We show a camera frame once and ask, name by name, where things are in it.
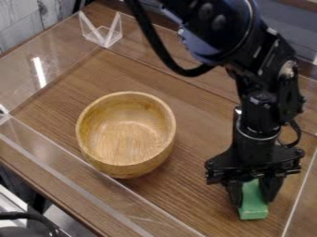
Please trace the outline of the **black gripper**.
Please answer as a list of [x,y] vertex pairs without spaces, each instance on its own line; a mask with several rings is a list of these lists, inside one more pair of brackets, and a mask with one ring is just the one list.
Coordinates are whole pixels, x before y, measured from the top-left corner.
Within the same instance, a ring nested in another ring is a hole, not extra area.
[[228,148],[204,163],[205,183],[225,185],[231,205],[241,206],[241,182],[259,179],[258,186],[263,201],[270,203],[283,184],[283,178],[300,170],[304,151],[296,147],[300,129],[290,124],[296,139],[283,143],[278,139],[280,129],[271,133],[256,133],[236,123]]

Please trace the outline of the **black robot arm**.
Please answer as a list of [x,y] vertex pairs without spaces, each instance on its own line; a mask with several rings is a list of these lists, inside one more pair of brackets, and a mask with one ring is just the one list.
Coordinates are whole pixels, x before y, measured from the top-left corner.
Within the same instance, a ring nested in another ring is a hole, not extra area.
[[282,126],[300,131],[294,118],[306,102],[295,51],[260,18],[255,0],[159,1],[193,58],[223,67],[236,84],[231,144],[205,161],[207,183],[221,184],[232,206],[240,207],[241,186],[256,180],[262,200],[270,203],[304,156],[295,142],[279,140]]

